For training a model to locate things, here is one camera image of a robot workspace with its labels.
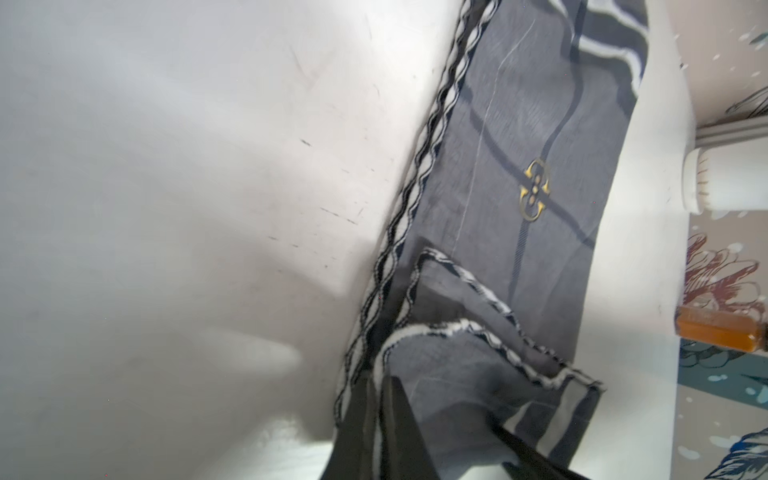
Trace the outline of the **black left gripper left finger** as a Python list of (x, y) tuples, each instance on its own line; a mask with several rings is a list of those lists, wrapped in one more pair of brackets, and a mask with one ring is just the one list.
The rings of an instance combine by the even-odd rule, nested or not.
[(377, 420), (377, 390), (374, 380), (365, 373), (352, 388), (350, 404), (321, 480), (373, 478)]

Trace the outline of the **grey plaid pillowcase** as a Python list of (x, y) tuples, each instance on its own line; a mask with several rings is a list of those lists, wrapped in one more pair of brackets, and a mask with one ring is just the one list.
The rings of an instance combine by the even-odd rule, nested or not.
[(603, 383), (573, 364), (600, 223), (649, 50), (642, 1), (466, 1), (344, 355), (402, 382), (440, 479), (512, 459), (499, 425), (561, 466)]

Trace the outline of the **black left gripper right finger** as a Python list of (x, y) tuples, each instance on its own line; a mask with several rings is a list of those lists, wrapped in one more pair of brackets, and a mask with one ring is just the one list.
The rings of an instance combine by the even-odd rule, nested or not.
[[(440, 479), (402, 382), (387, 376), (382, 391), (382, 477), (384, 479)], [(580, 479), (582, 476), (546, 459), (519, 437), (499, 425), (491, 437), (512, 459), (501, 463), (509, 479)]]

